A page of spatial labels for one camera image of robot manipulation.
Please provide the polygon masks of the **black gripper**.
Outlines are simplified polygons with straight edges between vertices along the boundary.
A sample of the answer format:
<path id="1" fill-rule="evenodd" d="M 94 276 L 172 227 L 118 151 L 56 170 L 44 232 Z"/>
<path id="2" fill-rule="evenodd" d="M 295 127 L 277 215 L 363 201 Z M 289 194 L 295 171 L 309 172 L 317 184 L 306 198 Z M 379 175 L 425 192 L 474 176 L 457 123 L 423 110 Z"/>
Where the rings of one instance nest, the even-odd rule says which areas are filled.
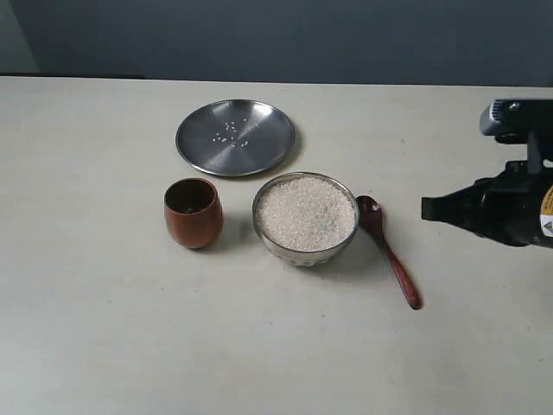
<path id="1" fill-rule="evenodd" d="M 423 220 L 446 223 L 514 247 L 552 247 L 552 99 L 495 99 L 480 114 L 480 132 L 500 144 L 525 144 L 527 163 L 512 161 L 492 180 L 439 197 L 423 197 Z"/>

